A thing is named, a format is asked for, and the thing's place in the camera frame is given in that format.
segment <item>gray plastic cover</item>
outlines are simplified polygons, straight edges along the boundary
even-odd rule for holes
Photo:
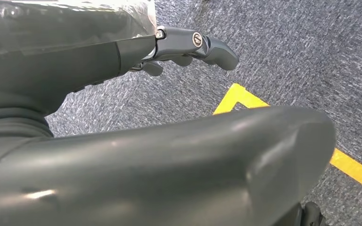
[[[0,0],[0,54],[41,54],[155,32],[154,0]]]

